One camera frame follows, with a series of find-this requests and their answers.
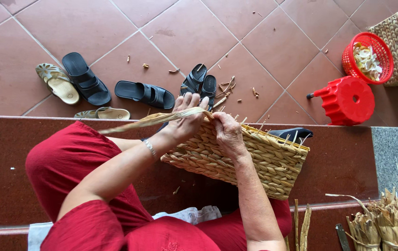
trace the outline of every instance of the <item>woman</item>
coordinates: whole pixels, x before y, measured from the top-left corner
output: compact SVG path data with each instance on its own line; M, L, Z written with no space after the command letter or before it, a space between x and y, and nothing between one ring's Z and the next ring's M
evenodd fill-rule
M199 94L176 100L174 111L195 107ZM205 97L200 107L205 108ZM242 140L241 126L224 112L213 116L218 144L236 171L240 209L191 225L153 220L132 181L163 154L199 130L203 114L170 122L144 142L104 137L76 122L35 146L27 175L55 223L42 250L285 250L291 230L287 201L270 200Z

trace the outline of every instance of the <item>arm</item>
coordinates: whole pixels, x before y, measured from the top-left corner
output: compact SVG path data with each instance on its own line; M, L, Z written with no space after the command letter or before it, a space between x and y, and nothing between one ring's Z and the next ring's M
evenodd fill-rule
M176 100L173 111L197 106L199 100L199 94L192 95L189 92L185 97L180 96ZM208 98L206 97L202 100L200 107L205 108L207 104ZM203 116L203 114L194 114L172 121L160 132L150 137L148 141L152 144L157 157L162 156L180 142L184 142L196 134L202 123ZM146 170L146 167L155 161L152 152L143 142L111 158L90 172L69 192L62 203L57 220L85 202L92 200L109 202L124 191L133 180Z
M235 166L247 250L285 250L275 213L242 140L240 124L224 112L215 112L213 116L217 142Z

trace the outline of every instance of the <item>white cloth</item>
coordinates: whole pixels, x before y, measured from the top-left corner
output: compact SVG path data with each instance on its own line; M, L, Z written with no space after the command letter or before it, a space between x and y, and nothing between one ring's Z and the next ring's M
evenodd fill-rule
M152 216L154 219L160 218L162 216L171 216L177 219L181 219L183 221L189 222L193 225L201 223L203 221L214 220L217 218L221 218L221 212L217 206L204 206L201 210L198 210L195 207L189 207L177 213L168 214L165 212L158 213Z
M189 207L173 214L161 212L152 216L152 218L155 220L163 216L171 216L193 225L222 217L218 207L204 206L201 210ZM40 251L41 243L47 236L48 231L50 231L51 226L53 226L52 222L30 224L28 230L28 251Z

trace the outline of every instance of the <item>knife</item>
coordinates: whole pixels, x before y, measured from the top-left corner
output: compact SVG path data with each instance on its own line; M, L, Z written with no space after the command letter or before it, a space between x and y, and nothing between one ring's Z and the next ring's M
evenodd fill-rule
M349 248L348 239L346 238L346 234L344 233L343 226L340 223L336 225L336 230L343 251L351 251L351 248Z

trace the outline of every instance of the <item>woman's right hand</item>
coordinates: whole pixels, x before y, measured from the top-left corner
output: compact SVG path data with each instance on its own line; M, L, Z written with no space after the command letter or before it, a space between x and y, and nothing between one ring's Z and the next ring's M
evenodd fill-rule
M242 140L241 125L225 112L213 113L213 124L216 128L216 141L233 162L250 157Z

